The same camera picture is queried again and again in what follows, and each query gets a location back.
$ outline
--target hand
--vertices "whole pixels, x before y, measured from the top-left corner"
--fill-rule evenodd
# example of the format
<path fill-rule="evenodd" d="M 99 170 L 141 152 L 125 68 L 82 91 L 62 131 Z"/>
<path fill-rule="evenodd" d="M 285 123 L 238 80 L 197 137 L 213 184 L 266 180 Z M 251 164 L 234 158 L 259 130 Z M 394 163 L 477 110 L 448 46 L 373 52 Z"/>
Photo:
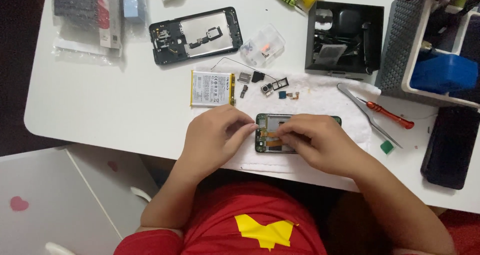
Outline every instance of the hand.
<path fill-rule="evenodd" d="M 222 105 L 189 124 L 183 152 L 174 170 L 200 182 L 230 160 L 258 125 L 244 112 Z"/>
<path fill-rule="evenodd" d="M 363 164 L 375 164 L 330 116 L 294 115 L 276 134 L 310 166 L 329 174 L 353 178 Z"/>

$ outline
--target black box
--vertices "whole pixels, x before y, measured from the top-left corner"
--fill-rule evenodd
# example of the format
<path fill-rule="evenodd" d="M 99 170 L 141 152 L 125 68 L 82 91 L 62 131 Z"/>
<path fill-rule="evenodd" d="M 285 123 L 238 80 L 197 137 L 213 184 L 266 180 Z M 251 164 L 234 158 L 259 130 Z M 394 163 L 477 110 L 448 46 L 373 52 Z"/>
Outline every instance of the black box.
<path fill-rule="evenodd" d="M 314 37 L 315 37 L 315 21 L 316 10 L 328 9 L 333 13 L 333 25 L 332 29 L 328 30 L 333 35 L 337 34 L 340 12 L 341 11 L 355 11 L 359 15 L 359 21 L 363 23 L 370 23 L 368 25 L 368 34 L 365 34 L 365 30 L 361 29 L 358 32 L 358 36 L 361 39 L 362 45 L 359 49 L 359 53 L 353 56 L 341 56 L 336 65 L 324 65 L 315 63 L 314 60 Z M 384 7 L 383 6 L 365 6 L 355 4 L 343 4 L 317 1 L 314 3 L 309 11 L 308 18 L 308 30 L 307 30 L 307 53 L 305 59 L 305 69 L 308 70 L 324 70 L 324 71 L 341 71 L 348 73 L 363 73 L 370 74 L 380 69 L 380 61 L 382 56 L 382 37 L 384 26 Z M 350 22 L 346 20 L 346 25 L 351 26 Z M 368 46 L 368 63 L 365 62 L 365 50 L 363 49 L 363 43 L 367 39 Z"/>

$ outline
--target blue container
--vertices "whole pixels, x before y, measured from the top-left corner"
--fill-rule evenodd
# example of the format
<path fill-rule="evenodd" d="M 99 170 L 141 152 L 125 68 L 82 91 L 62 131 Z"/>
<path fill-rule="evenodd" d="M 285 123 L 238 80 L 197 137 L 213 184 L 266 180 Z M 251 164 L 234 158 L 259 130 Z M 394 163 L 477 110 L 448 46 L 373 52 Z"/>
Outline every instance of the blue container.
<path fill-rule="evenodd" d="M 458 55 L 441 55 L 417 62 L 410 87 L 439 94 L 472 89 L 477 83 L 478 72 L 476 62 Z"/>

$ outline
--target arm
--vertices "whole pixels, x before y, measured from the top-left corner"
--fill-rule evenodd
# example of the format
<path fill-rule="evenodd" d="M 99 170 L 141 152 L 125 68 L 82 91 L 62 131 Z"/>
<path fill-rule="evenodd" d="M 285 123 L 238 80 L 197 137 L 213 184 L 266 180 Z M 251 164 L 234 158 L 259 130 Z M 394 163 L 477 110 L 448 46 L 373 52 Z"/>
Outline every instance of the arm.
<path fill-rule="evenodd" d="M 396 246 L 437 255 L 455 254 L 453 240 L 437 216 L 387 168 L 359 148 L 332 117 L 296 115 L 276 134 L 310 166 L 352 178 Z"/>
<path fill-rule="evenodd" d="M 170 229 L 180 234 L 188 221 L 198 183 L 230 160 L 258 126 L 231 105 L 211 109 L 189 124 L 180 158 L 148 203 L 137 232 Z"/>

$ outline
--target person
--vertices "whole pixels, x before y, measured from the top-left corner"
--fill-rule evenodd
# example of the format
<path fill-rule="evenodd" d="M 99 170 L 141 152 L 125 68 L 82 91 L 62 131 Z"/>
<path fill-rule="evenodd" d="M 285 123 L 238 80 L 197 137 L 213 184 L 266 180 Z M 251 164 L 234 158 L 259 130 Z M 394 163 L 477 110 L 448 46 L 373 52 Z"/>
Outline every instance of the person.
<path fill-rule="evenodd" d="M 141 226 L 123 239 L 114 255 L 326 254 L 309 212 L 272 186 L 226 185 L 194 203 L 200 181 L 230 160 L 257 128 L 231 105 L 195 117 L 180 158 L 142 213 Z M 295 115 L 276 134 L 311 167 L 355 181 L 391 240 L 392 254 L 456 253 L 432 210 L 359 148 L 333 118 Z"/>

